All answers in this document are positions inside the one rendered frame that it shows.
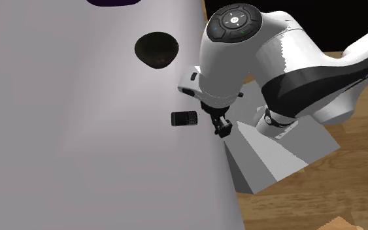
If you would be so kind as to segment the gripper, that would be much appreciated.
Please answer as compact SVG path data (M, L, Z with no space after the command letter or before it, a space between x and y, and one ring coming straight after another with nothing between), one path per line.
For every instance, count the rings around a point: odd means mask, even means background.
M231 134L231 129L233 127L232 123L225 118L226 112L229 110L230 106L224 108L214 108L208 106L204 102L200 102L202 110L207 114L211 115L211 122L214 126L214 134L219 135L219 137L224 138Z

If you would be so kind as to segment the black keypad phone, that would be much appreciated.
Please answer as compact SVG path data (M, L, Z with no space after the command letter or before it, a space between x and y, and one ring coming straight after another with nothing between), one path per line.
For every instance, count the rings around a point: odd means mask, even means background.
M196 111L179 111L171 113L172 126L197 125L197 123L198 119Z

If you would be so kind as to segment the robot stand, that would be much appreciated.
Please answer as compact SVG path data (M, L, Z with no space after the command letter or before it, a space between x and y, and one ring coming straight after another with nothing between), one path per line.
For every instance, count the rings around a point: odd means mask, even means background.
M224 141L229 166L237 166L244 177L233 177L239 193L255 194L340 148L326 128L310 116L279 140L270 139L252 125L259 107L265 105L260 87L245 84L242 97L230 106L226 118L233 124Z

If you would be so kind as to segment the dark brown bowl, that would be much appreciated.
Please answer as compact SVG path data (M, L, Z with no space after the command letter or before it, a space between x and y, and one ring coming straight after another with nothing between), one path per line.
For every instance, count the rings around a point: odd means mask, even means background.
M147 33L134 46L135 55L147 66L162 69L170 65L179 51L178 41L161 31Z

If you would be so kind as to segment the dark purple round object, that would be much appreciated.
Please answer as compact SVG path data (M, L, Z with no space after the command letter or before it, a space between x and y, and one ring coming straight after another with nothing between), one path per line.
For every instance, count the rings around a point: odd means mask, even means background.
M134 5L141 0L87 0L90 4L97 7L121 7Z

